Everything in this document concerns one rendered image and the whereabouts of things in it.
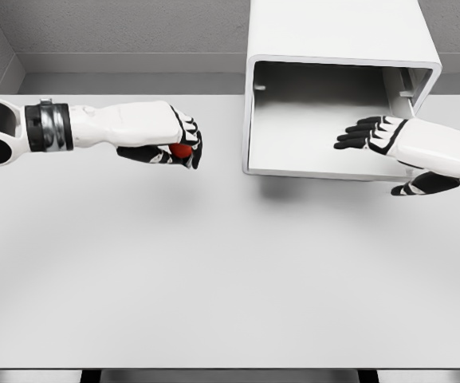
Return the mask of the white tabletop storage cabinet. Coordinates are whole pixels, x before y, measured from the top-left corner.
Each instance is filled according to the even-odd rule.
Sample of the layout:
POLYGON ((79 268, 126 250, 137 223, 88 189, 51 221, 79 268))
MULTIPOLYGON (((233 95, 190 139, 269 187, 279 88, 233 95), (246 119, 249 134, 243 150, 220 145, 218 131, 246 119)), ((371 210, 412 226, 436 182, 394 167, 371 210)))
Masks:
POLYGON ((244 172, 409 180, 392 158, 334 145, 359 119, 413 117, 441 72, 419 0, 250 0, 244 172))

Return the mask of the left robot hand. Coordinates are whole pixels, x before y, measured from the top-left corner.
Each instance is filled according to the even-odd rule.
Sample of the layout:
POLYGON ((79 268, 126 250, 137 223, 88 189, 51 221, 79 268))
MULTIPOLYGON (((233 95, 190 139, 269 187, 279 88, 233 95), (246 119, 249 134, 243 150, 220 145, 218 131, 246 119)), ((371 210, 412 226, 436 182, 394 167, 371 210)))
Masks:
POLYGON ((202 133, 191 116, 165 101, 142 103, 142 113, 133 116, 130 107, 122 107, 122 123, 111 133, 116 153, 145 164, 178 164, 196 169, 202 158, 202 133), (192 155, 180 159, 170 153, 170 144, 192 147, 192 155))

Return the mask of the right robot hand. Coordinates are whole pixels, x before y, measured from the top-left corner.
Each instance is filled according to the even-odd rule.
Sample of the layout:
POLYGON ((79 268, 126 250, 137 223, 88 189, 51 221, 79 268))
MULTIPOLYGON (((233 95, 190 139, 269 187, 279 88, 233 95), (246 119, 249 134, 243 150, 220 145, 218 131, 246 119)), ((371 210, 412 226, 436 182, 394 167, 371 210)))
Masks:
POLYGON ((442 124, 370 116, 347 127, 333 147, 370 150, 423 171, 392 188, 394 196, 433 195, 460 186, 460 130, 442 124))

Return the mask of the red load switch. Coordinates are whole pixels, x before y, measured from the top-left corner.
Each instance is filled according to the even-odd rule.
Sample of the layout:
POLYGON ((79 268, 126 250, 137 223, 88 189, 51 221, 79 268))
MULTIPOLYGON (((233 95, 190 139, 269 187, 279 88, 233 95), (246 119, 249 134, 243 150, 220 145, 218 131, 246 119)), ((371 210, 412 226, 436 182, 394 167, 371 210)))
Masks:
POLYGON ((180 159, 186 159, 192 155, 192 147, 185 144, 170 144, 170 153, 180 159))

